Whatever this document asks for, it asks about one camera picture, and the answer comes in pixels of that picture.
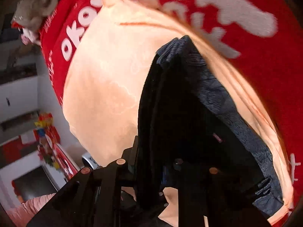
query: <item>copper rivet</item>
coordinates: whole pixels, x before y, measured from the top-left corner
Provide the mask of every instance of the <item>copper rivet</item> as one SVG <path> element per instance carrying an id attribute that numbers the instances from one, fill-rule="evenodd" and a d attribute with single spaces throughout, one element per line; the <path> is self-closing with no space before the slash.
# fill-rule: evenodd
<path id="1" fill-rule="evenodd" d="M 116 162 L 118 165 L 124 165 L 126 161 L 125 159 L 118 159 Z"/>
<path id="2" fill-rule="evenodd" d="M 82 174 L 88 174 L 90 171 L 91 171 L 91 169 L 89 167 L 84 167 L 81 169 Z"/>
<path id="3" fill-rule="evenodd" d="M 218 169 L 215 168 L 215 167 L 211 167 L 211 168 L 209 169 L 209 172 L 210 172 L 210 174 L 217 174 L 217 173 L 218 173 Z"/>

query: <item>white appliance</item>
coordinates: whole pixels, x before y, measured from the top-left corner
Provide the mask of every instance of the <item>white appliance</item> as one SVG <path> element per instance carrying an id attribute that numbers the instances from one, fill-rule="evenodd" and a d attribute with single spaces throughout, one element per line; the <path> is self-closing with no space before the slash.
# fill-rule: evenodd
<path id="1" fill-rule="evenodd" d="M 85 167 L 90 167 L 93 170 L 99 166 L 89 152 L 86 152 L 85 154 L 82 155 L 82 162 Z"/>

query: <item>black fabric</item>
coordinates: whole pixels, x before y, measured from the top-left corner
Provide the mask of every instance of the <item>black fabric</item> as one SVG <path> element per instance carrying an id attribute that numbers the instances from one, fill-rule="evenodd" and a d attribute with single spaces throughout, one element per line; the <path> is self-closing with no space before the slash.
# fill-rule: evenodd
<path id="1" fill-rule="evenodd" d="M 210 175 L 207 202 L 211 227 L 270 227 L 262 212 L 254 207 L 245 195 L 235 192 L 229 176 L 218 172 Z"/>
<path id="2" fill-rule="evenodd" d="M 139 155 L 144 158 L 138 165 L 150 171 L 140 175 L 138 170 L 146 179 L 138 185 L 139 202 L 156 197 L 140 195 L 143 190 L 177 188 L 170 165 L 182 158 L 193 164 L 202 161 L 229 175 L 234 190 L 265 217 L 282 207 L 270 150 L 242 120 L 188 36 L 172 40 L 157 52 L 138 115 Z"/>

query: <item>white cabinet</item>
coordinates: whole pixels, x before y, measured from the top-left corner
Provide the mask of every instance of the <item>white cabinet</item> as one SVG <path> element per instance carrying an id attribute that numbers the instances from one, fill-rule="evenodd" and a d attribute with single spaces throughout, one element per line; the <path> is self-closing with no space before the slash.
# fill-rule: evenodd
<path id="1" fill-rule="evenodd" d="M 38 109 L 37 83 L 34 76 L 0 85 L 0 123 Z"/>

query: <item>screw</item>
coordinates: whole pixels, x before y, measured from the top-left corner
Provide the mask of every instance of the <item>screw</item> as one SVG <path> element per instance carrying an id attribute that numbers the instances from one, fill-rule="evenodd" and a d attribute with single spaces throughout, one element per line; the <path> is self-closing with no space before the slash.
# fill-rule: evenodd
<path id="1" fill-rule="evenodd" d="M 181 165 L 181 164 L 183 164 L 183 160 L 181 158 L 175 159 L 175 163 L 177 165 Z"/>
<path id="2" fill-rule="evenodd" d="M 118 165 L 124 165 L 125 164 L 125 159 L 118 159 L 117 161 L 116 161 L 116 163 L 118 164 Z"/>

